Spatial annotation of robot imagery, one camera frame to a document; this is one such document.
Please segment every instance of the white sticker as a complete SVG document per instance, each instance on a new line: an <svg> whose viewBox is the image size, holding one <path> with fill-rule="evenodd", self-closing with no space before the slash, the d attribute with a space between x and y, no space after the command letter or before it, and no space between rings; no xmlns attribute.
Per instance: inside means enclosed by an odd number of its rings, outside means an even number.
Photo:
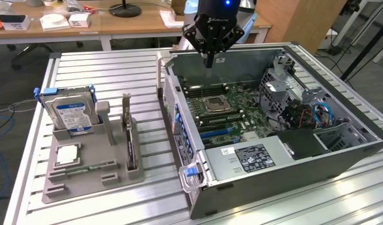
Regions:
<svg viewBox="0 0 383 225"><path fill-rule="evenodd" d="M70 131L85 131L91 128L90 116L83 112L86 110L85 103L59 105L57 108L66 128Z"/></svg>
<svg viewBox="0 0 383 225"><path fill-rule="evenodd" d="M218 59L215 60L215 62L217 62L217 63L225 62L225 58L218 58Z"/></svg>
<svg viewBox="0 0 383 225"><path fill-rule="evenodd" d="M234 147L229 147L229 148L222 149L222 154L225 156L230 155L230 154L236 154L236 148Z"/></svg>
<svg viewBox="0 0 383 225"><path fill-rule="evenodd" d="M81 34L98 34L98 31L82 31Z"/></svg>

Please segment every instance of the robotic arm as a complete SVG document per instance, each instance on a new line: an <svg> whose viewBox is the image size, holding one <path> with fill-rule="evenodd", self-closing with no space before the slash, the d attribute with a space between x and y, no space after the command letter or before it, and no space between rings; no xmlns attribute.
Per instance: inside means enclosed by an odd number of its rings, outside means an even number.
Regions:
<svg viewBox="0 0 383 225"><path fill-rule="evenodd" d="M195 21L183 27L183 36L213 68L214 56L228 51L245 35L238 25L241 0L199 0Z"/></svg>

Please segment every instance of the black desk lamp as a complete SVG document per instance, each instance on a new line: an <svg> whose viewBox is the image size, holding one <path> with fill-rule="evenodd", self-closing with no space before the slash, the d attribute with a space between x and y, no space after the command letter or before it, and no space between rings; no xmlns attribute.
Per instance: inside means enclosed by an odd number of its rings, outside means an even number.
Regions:
<svg viewBox="0 0 383 225"><path fill-rule="evenodd" d="M119 17L135 17L141 15L142 9L137 5L127 4L126 0L122 0L122 4L110 7L110 12Z"/></svg>

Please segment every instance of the office chair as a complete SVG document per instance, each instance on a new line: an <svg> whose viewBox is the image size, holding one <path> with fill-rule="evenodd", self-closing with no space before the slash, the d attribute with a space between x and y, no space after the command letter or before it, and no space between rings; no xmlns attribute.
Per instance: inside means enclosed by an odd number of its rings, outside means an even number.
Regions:
<svg viewBox="0 0 383 225"><path fill-rule="evenodd" d="M82 41L77 41L77 45L79 48L83 47L83 42ZM8 49L11 51L14 51L16 49L16 46L15 45L7 45ZM18 63L19 60L29 54L31 53L37 48L45 48L50 53L54 52L54 50L50 48L50 46L45 43L34 43L31 44L15 57L14 59L11 60L11 67L12 69L15 70L20 70L22 69L22 65Z"/></svg>

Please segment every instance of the motherboard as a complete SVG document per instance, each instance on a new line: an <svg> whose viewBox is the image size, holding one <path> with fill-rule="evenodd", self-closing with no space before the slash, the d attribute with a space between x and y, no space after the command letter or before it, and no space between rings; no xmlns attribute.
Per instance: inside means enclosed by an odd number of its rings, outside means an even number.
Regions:
<svg viewBox="0 0 383 225"><path fill-rule="evenodd" d="M274 132L260 92L245 83L183 88L206 149L265 138Z"/></svg>

